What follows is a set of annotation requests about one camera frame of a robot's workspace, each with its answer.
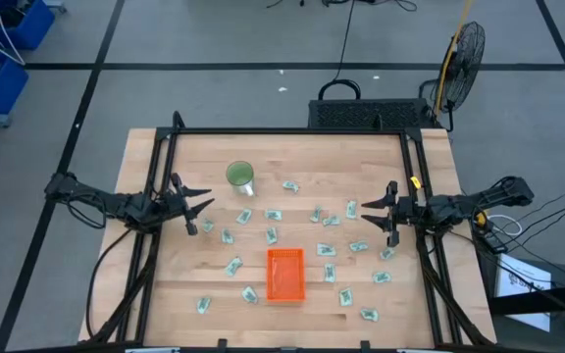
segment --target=green cup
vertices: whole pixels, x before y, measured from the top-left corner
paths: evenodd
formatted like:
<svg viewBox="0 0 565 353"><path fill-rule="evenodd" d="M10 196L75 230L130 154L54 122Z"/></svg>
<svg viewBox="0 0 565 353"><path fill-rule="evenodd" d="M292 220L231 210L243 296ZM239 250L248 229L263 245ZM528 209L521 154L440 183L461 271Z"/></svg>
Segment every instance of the green cup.
<svg viewBox="0 0 565 353"><path fill-rule="evenodd" d="M226 179L237 192L254 196L254 170L249 163L231 163L226 169Z"/></svg>

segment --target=orange basket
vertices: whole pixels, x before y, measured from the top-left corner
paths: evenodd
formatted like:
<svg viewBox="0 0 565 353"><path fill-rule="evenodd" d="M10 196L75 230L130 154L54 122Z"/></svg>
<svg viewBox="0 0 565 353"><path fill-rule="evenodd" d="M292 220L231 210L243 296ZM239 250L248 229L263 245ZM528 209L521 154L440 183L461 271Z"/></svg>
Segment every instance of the orange basket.
<svg viewBox="0 0 565 353"><path fill-rule="evenodd" d="M267 250L267 300L304 301L304 249Z"/></svg>

